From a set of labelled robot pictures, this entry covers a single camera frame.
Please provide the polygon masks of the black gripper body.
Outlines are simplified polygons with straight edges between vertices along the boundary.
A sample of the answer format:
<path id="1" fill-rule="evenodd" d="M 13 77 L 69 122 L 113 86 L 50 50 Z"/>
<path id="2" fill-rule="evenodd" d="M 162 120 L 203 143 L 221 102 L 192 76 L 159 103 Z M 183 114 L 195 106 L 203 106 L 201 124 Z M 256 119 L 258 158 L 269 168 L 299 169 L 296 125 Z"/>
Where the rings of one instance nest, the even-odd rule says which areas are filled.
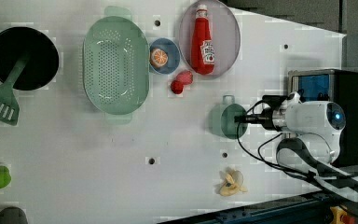
<path id="1" fill-rule="evenodd" d="M 264 95 L 261 104 L 267 104 L 268 108 L 264 108 L 260 114 L 257 115 L 258 123 L 266 130 L 280 131 L 282 127 L 278 124 L 278 119 L 281 117 L 282 103 L 287 99 L 286 96 L 280 95 Z"/>

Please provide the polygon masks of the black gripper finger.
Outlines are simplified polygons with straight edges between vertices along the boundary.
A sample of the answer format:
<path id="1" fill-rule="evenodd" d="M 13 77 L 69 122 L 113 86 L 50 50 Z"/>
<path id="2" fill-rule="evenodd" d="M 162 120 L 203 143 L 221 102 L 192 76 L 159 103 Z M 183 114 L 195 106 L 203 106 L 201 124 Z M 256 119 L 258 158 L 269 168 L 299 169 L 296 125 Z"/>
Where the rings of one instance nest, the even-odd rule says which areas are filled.
<path id="1" fill-rule="evenodd" d="M 252 123 L 257 124 L 258 118 L 255 116 L 235 116 L 234 121 L 238 123 Z"/>

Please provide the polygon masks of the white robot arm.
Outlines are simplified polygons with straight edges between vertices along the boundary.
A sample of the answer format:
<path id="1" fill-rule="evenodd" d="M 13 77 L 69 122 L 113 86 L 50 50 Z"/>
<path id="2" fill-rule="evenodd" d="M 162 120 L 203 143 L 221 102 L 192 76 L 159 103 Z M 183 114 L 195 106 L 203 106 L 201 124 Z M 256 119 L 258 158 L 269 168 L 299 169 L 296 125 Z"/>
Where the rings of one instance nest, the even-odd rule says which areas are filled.
<path id="1" fill-rule="evenodd" d="M 312 185 L 358 203 L 358 175 L 333 166 L 340 154 L 341 134 L 346 117 L 340 105 L 329 101 L 302 102 L 297 92 L 289 96 L 265 95 L 267 107 L 234 117 L 240 125 L 260 124 L 264 129 L 287 133 L 276 149 L 276 161 L 268 166 L 293 174 Z"/>

